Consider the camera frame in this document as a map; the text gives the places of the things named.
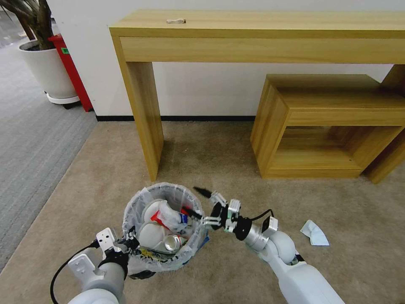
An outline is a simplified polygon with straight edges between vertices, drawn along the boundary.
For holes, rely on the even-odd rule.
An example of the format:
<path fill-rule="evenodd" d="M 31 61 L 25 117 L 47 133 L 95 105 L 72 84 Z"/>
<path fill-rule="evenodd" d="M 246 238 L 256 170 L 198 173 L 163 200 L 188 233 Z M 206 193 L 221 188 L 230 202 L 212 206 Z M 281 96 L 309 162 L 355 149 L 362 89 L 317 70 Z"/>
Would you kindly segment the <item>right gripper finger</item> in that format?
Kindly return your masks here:
<path fill-rule="evenodd" d="M 213 206 L 215 206 L 216 204 L 219 204 L 220 206 L 227 205 L 226 199 L 217 191 L 211 192 L 208 189 L 196 187 L 196 186 L 194 186 L 193 189 L 196 190 L 199 194 L 201 194 L 205 198 L 208 198 Z"/>
<path fill-rule="evenodd" d="M 181 213 L 187 215 L 188 217 L 192 218 L 193 220 L 199 222 L 201 225 L 204 226 L 213 226 L 213 227 L 221 227 L 221 218 L 220 217 L 211 217 L 211 216 L 202 216 L 201 214 L 197 213 L 195 210 L 182 207 Z"/>

